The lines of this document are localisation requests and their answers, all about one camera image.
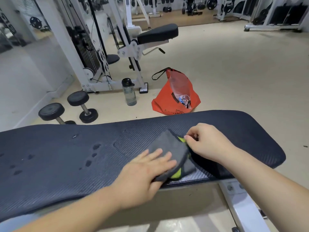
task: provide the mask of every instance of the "orange bag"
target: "orange bag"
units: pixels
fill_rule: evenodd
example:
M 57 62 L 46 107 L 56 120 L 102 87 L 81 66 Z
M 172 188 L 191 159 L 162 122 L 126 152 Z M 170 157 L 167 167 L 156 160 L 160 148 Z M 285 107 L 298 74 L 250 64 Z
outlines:
M 165 115 L 189 113 L 201 103 L 199 96 L 193 90 L 192 83 L 185 74 L 170 67 L 156 74 L 160 72 L 162 72 L 162 74 L 166 72 L 168 81 L 157 97 L 151 102 L 154 111 Z

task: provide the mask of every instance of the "water bottle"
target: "water bottle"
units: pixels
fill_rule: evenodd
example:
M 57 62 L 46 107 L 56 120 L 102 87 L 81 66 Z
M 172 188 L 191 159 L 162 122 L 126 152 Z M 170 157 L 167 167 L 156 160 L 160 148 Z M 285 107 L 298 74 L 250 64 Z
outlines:
M 122 81 L 122 89 L 123 93 L 125 94 L 126 103 L 129 106 L 134 106 L 137 103 L 134 85 L 130 78 L 124 78 Z

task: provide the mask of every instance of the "wooden floor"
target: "wooden floor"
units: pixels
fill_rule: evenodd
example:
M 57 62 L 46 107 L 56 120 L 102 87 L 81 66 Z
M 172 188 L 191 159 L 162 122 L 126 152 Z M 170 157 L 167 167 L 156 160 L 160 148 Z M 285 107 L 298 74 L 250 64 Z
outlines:
M 207 23 L 218 23 L 219 20 L 214 18 L 216 10 L 204 9 L 202 15 L 188 16 L 187 14 L 183 15 L 181 10 L 174 10 L 168 13 L 161 13 L 162 17 L 150 18 L 151 28 L 160 27 L 169 23 L 176 23 L 179 27 L 191 26 L 191 25 L 200 25 Z M 132 15 L 132 19 L 143 18 L 143 14 Z M 237 21 L 239 20 L 236 17 L 226 17 L 225 22 Z M 138 25 L 142 30 L 148 30 L 146 21 L 134 21 L 134 25 Z

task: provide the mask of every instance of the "machine seat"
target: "machine seat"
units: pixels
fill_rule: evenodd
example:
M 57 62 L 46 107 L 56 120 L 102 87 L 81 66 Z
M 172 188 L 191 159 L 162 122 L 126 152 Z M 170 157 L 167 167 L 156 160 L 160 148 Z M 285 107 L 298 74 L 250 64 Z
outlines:
M 156 27 L 137 36 L 139 44 L 165 41 L 178 36 L 177 24 L 170 23 L 161 27 Z

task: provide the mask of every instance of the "black bench pad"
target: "black bench pad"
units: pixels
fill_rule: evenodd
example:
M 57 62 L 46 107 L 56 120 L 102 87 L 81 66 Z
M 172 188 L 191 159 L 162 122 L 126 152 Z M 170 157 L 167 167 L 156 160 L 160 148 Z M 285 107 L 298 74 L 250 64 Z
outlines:
M 161 27 L 156 27 L 137 36 L 139 44 L 165 41 L 178 36 L 178 26 L 170 23 Z
M 0 133 L 0 222 L 110 185 L 122 167 L 165 129 L 184 136 L 197 123 L 216 126 L 237 147 L 275 168 L 286 156 L 248 114 L 212 110 L 99 125 L 34 125 Z M 164 187 L 233 176 L 192 154 L 197 171 Z

